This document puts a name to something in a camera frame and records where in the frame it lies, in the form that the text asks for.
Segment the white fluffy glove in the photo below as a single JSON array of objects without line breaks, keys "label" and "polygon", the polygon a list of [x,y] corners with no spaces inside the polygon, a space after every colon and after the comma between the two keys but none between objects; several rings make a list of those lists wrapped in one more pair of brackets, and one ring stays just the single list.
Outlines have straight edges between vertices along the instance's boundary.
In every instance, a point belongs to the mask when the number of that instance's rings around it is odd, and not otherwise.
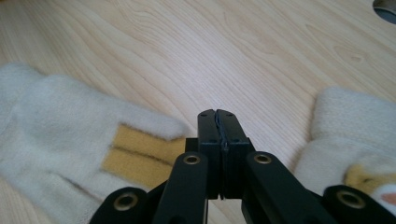
[{"label": "white fluffy glove", "polygon": [[363,158],[396,158],[396,104],[329,88],[316,101],[311,135],[294,174],[321,195],[329,186],[345,184],[348,168]]},{"label": "white fluffy glove", "polygon": [[87,223],[109,193],[131,186],[100,169],[121,123],[167,140],[187,131],[68,76],[0,69],[0,175],[59,223]]}]

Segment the light wood surface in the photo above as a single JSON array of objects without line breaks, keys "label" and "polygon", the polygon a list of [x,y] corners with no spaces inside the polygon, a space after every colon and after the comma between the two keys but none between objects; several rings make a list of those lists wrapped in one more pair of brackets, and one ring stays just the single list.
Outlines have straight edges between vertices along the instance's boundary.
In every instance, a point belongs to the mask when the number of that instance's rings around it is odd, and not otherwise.
[{"label": "light wood surface", "polygon": [[[329,86],[396,102],[396,26],[372,0],[3,0],[0,65],[67,74],[182,119],[196,136],[209,108],[239,118],[258,150],[291,170]],[[0,180],[0,223],[50,223]],[[244,223],[213,202],[209,223]]]}]

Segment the metal screw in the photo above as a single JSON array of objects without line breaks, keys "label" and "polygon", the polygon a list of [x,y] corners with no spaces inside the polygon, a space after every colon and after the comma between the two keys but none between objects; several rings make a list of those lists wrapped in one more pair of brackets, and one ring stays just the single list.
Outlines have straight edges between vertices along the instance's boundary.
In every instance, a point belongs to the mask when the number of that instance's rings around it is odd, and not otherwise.
[{"label": "metal screw", "polygon": [[366,203],[364,202],[364,200],[357,194],[353,193],[353,192],[349,192],[346,190],[340,190],[337,192],[337,199],[352,208],[356,208],[356,209],[362,209],[363,207],[366,206]]},{"label": "metal screw", "polygon": [[118,211],[126,211],[129,210],[137,205],[138,198],[137,196],[132,193],[123,193],[121,194],[116,201],[114,201],[114,208]]}]

